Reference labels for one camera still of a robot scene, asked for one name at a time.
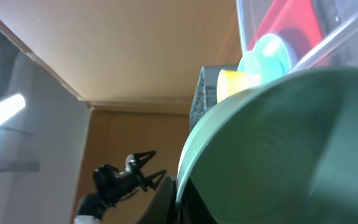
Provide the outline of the yellow plastic cup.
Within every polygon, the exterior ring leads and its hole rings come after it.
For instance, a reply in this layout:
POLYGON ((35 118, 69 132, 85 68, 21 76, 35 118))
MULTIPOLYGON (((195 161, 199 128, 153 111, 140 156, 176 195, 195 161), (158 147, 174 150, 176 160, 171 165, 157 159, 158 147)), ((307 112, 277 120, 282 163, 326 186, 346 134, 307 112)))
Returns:
POLYGON ((216 86, 217 102, 220 103, 227 97, 250 88, 251 84, 251 80, 245 72, 221 70, 216 86))

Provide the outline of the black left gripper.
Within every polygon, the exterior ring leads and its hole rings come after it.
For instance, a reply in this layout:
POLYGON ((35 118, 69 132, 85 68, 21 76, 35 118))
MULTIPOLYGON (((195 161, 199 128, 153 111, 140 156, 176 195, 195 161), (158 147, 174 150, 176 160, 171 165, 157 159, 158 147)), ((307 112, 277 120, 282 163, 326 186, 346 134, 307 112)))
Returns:
MULTIPOLYGON (((93 173, 93 181, 97 193, 105 205, 115 205, 135 195, 140 188, 140 182, 136 175, 140 169, 148 163, 156 154, 156 151, 129 154, 125 161, 125 172, 109 164, 104 164, 93 173)), ((143 178, 143 190, 156 190, 167 173, 160 170, 143 178)))

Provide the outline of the red plastic tray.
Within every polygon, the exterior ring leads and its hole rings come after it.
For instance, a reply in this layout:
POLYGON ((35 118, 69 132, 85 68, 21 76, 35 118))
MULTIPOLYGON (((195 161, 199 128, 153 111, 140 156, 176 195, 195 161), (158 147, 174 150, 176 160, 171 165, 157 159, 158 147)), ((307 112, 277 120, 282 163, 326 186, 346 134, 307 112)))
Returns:
POLYGON ((313 0, 274 0, 248 49, 265 34, 277 34, 286 40, 297 59, 303 58, 324 38, 313 0))

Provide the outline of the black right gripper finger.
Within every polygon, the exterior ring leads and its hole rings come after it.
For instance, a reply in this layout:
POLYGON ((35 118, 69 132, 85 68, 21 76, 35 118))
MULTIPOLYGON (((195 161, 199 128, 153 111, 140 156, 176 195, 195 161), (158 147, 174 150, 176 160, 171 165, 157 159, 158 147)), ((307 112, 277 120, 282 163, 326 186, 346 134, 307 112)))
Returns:
POLYGON ((176 194, 176 181, 165 177, 137 224, 172 224, 176 194))

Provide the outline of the light blue plate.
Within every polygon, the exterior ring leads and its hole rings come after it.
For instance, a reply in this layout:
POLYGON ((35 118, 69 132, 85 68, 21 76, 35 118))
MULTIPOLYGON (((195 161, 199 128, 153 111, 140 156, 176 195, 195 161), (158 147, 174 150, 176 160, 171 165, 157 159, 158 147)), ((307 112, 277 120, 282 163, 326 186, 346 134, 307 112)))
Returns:
POLYGON ((262 85, 286 75, 297 61, 293 48, 277 34, 263 35, 252 51, 259 61, 262 85))

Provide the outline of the light blue bowl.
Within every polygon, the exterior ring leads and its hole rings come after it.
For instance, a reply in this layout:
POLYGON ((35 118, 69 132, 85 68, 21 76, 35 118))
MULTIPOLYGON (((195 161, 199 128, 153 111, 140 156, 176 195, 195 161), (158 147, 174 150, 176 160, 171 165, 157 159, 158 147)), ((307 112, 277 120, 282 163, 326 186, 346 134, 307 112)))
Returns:
POLYGON ((237 71, 245 74, 246 83, 249 88, 257 87, 262 83, 259 59, 253 51, 247 51, 243 54, 237 71))

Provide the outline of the green bowl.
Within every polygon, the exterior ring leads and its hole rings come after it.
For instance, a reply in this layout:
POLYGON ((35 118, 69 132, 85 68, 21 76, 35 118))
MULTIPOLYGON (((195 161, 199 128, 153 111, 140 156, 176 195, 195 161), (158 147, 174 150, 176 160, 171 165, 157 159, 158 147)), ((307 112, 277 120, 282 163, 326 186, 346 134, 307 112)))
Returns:
POLYGON ((176 209, 178 223, 358 223, 358 67, 212 107, 184 145, 176 209))

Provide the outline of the clear plastic bin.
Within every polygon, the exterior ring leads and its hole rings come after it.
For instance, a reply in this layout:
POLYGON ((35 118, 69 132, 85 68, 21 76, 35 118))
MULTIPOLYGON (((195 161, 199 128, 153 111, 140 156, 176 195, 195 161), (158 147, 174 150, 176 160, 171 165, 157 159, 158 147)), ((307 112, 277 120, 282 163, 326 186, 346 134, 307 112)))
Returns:
POLYGON ((358 1, 237 1, 241 51, 265 34, 289 43, 296 62, 358 67, 358 1))

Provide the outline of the grey dishwasher rack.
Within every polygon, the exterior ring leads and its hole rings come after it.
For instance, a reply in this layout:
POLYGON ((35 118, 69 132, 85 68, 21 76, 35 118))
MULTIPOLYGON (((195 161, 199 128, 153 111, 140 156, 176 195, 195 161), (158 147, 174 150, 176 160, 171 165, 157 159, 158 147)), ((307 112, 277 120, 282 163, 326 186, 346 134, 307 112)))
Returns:
POLYGON ((221 70, 236 71, 238 65, 203 66, 190 108, 190 131, 204 114, 217 104, 217 81, 221 70))

